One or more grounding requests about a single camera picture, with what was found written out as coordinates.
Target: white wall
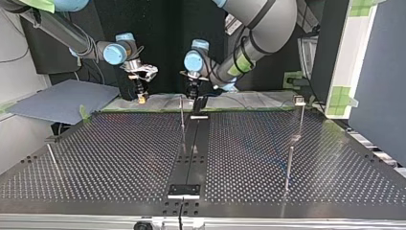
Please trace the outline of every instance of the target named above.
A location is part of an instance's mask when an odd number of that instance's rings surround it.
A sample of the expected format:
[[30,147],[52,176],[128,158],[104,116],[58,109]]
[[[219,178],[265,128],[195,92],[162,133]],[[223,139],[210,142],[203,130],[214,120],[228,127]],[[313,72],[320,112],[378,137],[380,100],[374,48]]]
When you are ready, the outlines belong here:
[[[8,16],[22,31],[16,16]],[[27,47],[25,37],[0,13],[0,62],[21,57]],[[0,106],[47,88],[47,82],[47,76],[35,72],[30,54],[14,62],[0,63]],[[0,173],[40,149],[44,139],[50,135],[52,132],[48,122],[0,114]]]
[[[16,16],[8,15],[22,31]],[[22,56],[28,47],[26,39],[8,23],[2,13],[0,13],[0,41],[0,62]],[[30,54],[18,61],[0,63],[0,104],[46,87],[46,78],[35,73]]]

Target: metal rod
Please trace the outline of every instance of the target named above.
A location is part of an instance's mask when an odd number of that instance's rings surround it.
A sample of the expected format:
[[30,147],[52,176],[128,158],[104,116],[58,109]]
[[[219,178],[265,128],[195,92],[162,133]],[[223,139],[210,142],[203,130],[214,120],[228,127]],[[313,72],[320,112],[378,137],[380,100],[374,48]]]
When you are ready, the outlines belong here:
[[[41,20],[39,29],[78,53],[86,52],[89,45],[88,40],[78,27],[56,13],[38,11]],[[33,11],[25,11],[21,13],[21,16],[33,24],[36,23]]]
[[284,188],[287,192],[289,191],[290,171],[292,170],[292,160],[294,150],[295,150],[294,147],[290,147],[289,156],[287,158],[286,182],[284,184]]
[[54,164],[57,164],[57,161],[56,161],[56,159],[55,159],[54,152],[52,151],[51,145],[50,145],[50,144],[47,144],[47,147],[48,147],[48,151],[49,151],[50,154],[51,154],[52,161],[54,162]]
[[305,105],[302,106],[301,126],[304,123],[304,116],[305,116]]
[[183,112],[182,95],[180,96],[180,115],[181,115],[181,121],[182,121],[182,131],[185,132],[185,117],[184,117],[184,112]]

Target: gray panel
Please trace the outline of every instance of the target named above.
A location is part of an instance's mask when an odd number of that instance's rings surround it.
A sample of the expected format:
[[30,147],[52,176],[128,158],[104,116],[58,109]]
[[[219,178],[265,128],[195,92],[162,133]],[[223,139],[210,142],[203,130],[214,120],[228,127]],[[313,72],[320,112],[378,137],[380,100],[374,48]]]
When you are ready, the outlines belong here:
[[162,215],[180,124],[179,114],[97,115],[53,147],[57,165],[46,153],[4,174],[0,212]]
[[[405,218],[406,180],[318,114],[306,112],[300,128],[299,110],[214,113],[206,138],[202,128],[194,154],[207,159],[207,173],[197,165],[189,181],[203,185],[200,216]],[[207,144],[206,152],[199,148]],[[295,152],[286,194],[290,146]]]
[[406,1],[379,4],[355,99],[350,125],[406,166],[404,106]]
[[41,120],[75,125],[82,120],[79,109],[88,114],[101,110],[119,95],[119,89],[84,81],[67,80],[24,99],[8,112]]

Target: gray robot arm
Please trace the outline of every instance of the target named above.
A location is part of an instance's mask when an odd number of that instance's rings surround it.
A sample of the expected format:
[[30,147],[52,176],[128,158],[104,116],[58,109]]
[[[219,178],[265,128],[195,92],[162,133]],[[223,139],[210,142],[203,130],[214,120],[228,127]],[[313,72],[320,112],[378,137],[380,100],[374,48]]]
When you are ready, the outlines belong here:
[[239,36],[235,51],[221,64],[208,56],[209,42],[195,40],[186,54],[185,66],[191,81],[211,81],[225,90],[251,71],[258,60],[278,52],[292,35],[296,0],[213,0],[245,25],[249,36]]
[[33,9],[17,0],[0,0],[0,8],[18,13],[34,26],[69,47],[72,54],[79,58],[105,60],[112,65],[122,65],[129,78],[137,85],[140,103],[147,99],[147,92],[141,81],[150,82],[158,73],[151,65],[144,65],[140,60],[143,47],[137,47],[134,35],[118,34],[116,42],[94,41],[84,30],[66,18],[47,11]]

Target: black cable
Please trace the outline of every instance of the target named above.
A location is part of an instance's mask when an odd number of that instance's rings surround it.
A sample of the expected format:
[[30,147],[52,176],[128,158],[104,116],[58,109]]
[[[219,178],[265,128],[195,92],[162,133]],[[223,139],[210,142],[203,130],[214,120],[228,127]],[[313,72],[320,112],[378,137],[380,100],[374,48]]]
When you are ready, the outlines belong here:
[[3,64],[3,63],[10,63],[10,62],[14,62],[14,61],[20,60],[20,59],[24,58],[24,57],[28,54],[29,51],[30,51],[30,49],[27,47],[26,52],[25,52],[24,55],[22,55],[21,57],[16,57],[16,58],[9,59],[9,60],[2,60],[2,61],[0,61],[0,64]]
[[[304,10],[304,20],[302,22],[302,28],[305,27],[305,15],[307,13],[307,9],[308,9],[308,5],[306,4],[305,6],[305,10]],[[310,90],[311,93],[314,95],[314,97],[316,98],[316,101],[319,103],[320,107],[322,108],[323,112],[326,113],[326,109],[323,107],[322,102],[319,100],[319,98],[317,97],[316,91],[314,91],[313,85],[311,84],[311,80],[310,77],[307,74],[307,67],[306,67],[306,63],[305,63],[305,50],[304,50],[304,36],[300,37],[301,40],[301,54],[302,54],[302,64],[304,66],[304,77],[307,79],[308,81],[308,85],[310,86]]]
[[182,212],[183,212],[183,202],[185,199],[182,200],[182,205],[180,206],[180,211],[179,211],[179,230],[183,230],[183,222],[182,222]]
[[245,104],[243,104],[242,102],[240,102],[239,100],[229,97],[229,96],[225,96],[225,95],[216,95],[216,94],[205,94],[203,97],[212,97],[212,98],[228,98],[230,100],[233,100],[235,102],[237,102],[238,104],[242,105],[245,109],[248,109],[247,106],[245,106]]
[[[92,77],[96,82],[98,82],[99,84],[102,84],[102,76],[100,75],[99,71],[96,71],[92,66],[90,66],[88,63],[86,62],[82,62],[84,65],[82,65],[82,67],[86,68],[87,70],[87,81],[90,81],[90,77]],[[94,73],[96,73],[99,78],[97,79],[93,74],[90,73],[89,70],[92,70]]]

